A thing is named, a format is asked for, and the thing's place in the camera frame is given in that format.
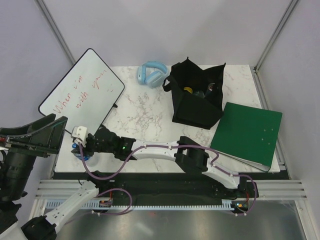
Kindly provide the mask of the silver blue energy drink can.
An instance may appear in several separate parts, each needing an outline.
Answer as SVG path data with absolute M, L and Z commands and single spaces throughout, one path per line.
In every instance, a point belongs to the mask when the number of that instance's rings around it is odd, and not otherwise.
M 219 86 L 217 83 L 215 82 L 212 82 L 212 83 L 209 83 L 208 86 L 207 86 L 207 91 L 206 91 L 206 94 L 205 96 L 209 96 L 211 94 L 216 94 L 219 90 Z

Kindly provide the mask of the clear water bottle blue label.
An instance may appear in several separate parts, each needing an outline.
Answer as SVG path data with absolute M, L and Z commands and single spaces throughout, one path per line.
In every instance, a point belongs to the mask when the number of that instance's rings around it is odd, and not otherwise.
M 195 96 L 197 96 L 197 97 L 200 97 L 200 98 L 204 98 L 204 97 L 205 97 L 204 92 L 201 91 L 201 90 L 195 91 L 193 94 L 194 94 Z

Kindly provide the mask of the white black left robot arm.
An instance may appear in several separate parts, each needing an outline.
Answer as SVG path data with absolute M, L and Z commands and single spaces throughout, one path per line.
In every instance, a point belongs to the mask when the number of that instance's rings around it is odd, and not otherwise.
M 108 182 L 85 181 L 62 203 L 46 212 L 49 199 L 36 198 L 30 216 L 20 225 L 17 213 L 19 199 L 25 197 L 26 184 L 37 157 L 59 153 L 68 119 L 49 114 L 39 120 L 14 128 L 0 129 L 0 238 L 2 240 L 54 240 L 62 227 L 88 201 L 104 197 L 110 191 Z

